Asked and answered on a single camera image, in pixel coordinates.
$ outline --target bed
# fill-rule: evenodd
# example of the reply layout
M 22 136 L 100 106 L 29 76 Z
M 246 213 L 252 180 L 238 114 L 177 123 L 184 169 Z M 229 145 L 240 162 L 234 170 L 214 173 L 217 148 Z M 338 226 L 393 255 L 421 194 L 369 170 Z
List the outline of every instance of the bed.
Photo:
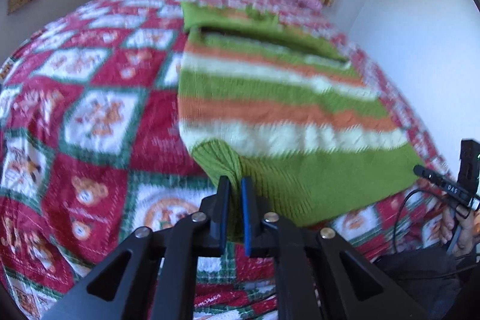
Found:
M 425 164 L 445 161 L 424 124 L 380 67 L 317 11 L 289 0 L 93 0 L 46 25 L 4 63 L 0 77 L 0 279 L 29 319 L 39 319 L 135 228 L 173 226 L 215 186 L 179 134 L 179 65 L 187 42 L 181 1 L 275 11 L 346 54 L 378 92 Z M 405 196 L 318 221 L 368 259 L 391 250 Z M 438 241 L 438 205 L 417 194 L 401 215 L 398 246 Z M 275 318 L 273 265 L 229 242 L 200 259 L 196 319 Z

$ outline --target striped sweater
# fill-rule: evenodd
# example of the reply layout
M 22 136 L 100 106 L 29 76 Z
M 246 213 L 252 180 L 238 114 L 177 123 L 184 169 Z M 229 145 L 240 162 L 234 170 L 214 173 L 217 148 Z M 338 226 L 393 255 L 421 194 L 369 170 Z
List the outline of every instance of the striped sweater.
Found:
M 417 153 L 376 92 L 338 59 L 192 29 L 178 90 L 189 153 L 215 184 L 227 175 L 237 191 L 251 176 L 300 226 L 407 188 Z M 232 203 L 235 216 L 238 192 Z

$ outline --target human hand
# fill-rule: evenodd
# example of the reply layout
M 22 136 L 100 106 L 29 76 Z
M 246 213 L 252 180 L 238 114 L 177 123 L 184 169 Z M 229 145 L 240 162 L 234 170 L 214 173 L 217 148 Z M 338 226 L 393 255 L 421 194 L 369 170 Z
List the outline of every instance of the human hand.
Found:
M 463 215 L 467 213 L 467 210 L 462 207 L 458 206 L 457 211 L 460 211 Z M 469 254 L 474 246 L 473 240 L 473 228 L 474 224 L 474 213 L 470 212 L 469 216 L 464 219 L 458 213 L 456 214 L 456 219 L 458 220 L 460 226 L 462 227 L 462 231 L 460 232 L 460 236 L 458 237 L 458 241 L 453 248 L 452 254 L 456 257 L 467 255 Z M 451 208 L 449 206 L 445 206 L 442 211 L 442 222 L 440 228 L 440 240 L 442 243 L 447 243 L 453 237 L 453 228 L 455 226 L 455 220 L 451 214 Z

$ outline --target orange stripe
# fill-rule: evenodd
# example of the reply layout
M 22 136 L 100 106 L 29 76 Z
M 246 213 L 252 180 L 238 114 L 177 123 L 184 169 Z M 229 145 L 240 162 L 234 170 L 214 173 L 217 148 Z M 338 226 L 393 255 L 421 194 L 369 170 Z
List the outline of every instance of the orange stripe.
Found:
M 273 101 L 199 100 L 178 97 L 178 112 L 182 120 L 213 121 L 241 120 L 249 124 L 292 122 L 299 125 L 330 124 L 335 130 L 361 125 L 364 129 L 390 132 L 397 129 L 386 118 L 361 117 L 352 110 L 325 113 L 315 105 L 289 106 Z
M 225 60 L 232 60 L 232 61 L 240 60 L 240 61 L 251 63 L 251 64 L 273 65 L 275 67 L 281 67 L 283 69 L 288 69 L 288 70 L 298 72 L 304 76 L 323 75 L 323 76 L 327 76 L 330 80 L 334 82 L 347 83 L 351 86 L 365 87 L 363 82 L 358 77 L 342 76 L 342 75 L 337 75 L 333 72 L 328 72 L 328 71 L 318 71 L 315 67 L 312 67 L 311 65 L 290 64 L 290 63 L 282 62 L 281 60 L 273 60 L 273 59 L 270 60 L 260 55 L 249 55 L 247 53 L 231 52 L 231 51 L 226 51 L 220 48 L 210 48 L 210 47 L 192 44 L 192 43 L 187 43 L 184 51 L 193 53 L 195 55 L 222 58 Z

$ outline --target metal screw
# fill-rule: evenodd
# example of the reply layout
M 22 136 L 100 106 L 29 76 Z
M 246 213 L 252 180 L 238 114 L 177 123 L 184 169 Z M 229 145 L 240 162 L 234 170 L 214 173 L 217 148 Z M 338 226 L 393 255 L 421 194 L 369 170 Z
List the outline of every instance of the metal screw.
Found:
M 135 229 L 135 236 L 137 238 L 146 238 L 150 234 L 150 228 L 146 226 L 141 226 L 140 228 Z
M 280 217 L 274 211 L 269 211 L 265 213 L 265 215 L 263 216 L 263 219 L 267 223 L 276 223 L 280 219 Z
M 335 231 L 332 228 L 322 228 L 320 230 L 320 236 L 324 239 L 332 239 L 335 237 Z
M 194 223 L 201 223 L 207 219 L 207 215 L 202 211 L 198 211 L 191 215 L 191 219 Z

